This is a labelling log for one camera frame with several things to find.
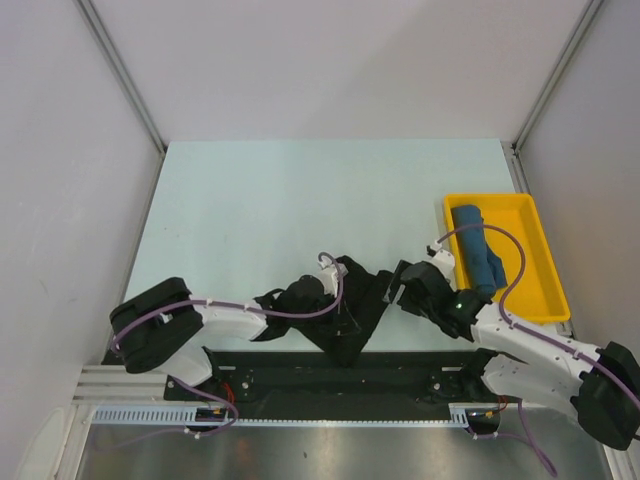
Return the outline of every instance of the red wire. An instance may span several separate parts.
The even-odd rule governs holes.
[[[227,400],[231,403],[235,403],[236,396],[233,394],[233,390],[231,390],[231,386],[228,383],[223,383],[222,386],[227,391]]]
[[[498,412],[502,412],[502,411],[506,410],[507,406],[509,405],[509,401],[507,400],[507,397],[505,397],[504,395],[500,395],[498,397],[498,400],[499,400],[498,406],[500,407]]]

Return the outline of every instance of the white wall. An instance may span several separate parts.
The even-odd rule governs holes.
[[[587,0],[95,0],[165,141],[513,140]]]
[[[577,334],[638,359],[639,25],[640,2],[608,2],[522,156]]]
[[[97,360],[159,158],[72,1],[0,16],[0,477]]]

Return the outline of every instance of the tabletop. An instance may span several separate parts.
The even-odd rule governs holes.
[[[193,297],[245,303],[316,272],[320,251],[393,271],[444,233],[446,194],[513,191],[497,139],[172,142],[126,297],[178,276]],[[296,330],[207,343],[318,350]],[[393,305],[365,351],[471,348]]]

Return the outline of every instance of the rolled towel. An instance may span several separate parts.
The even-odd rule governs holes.
[[[480,209],[475,205],[462,205],[451,209],[456,228],[484,223]],[[478,293],[493,297],[499,288],[507,286],[502,260],[487,244],[484,229],[471,228],[457,234],[471,287]]]

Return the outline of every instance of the metal floor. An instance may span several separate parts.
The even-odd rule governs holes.
[[[501,431],[522,433],[515,409]],[[560,479],[610,479],[602,447],[551,410],[528,413]],[[113,445],[150,427],[92,427],[79,480],[416,480],[551,478],[527,446],[478,440],[460,429],[400,427],[238,427],[193,440],[164,434]]]

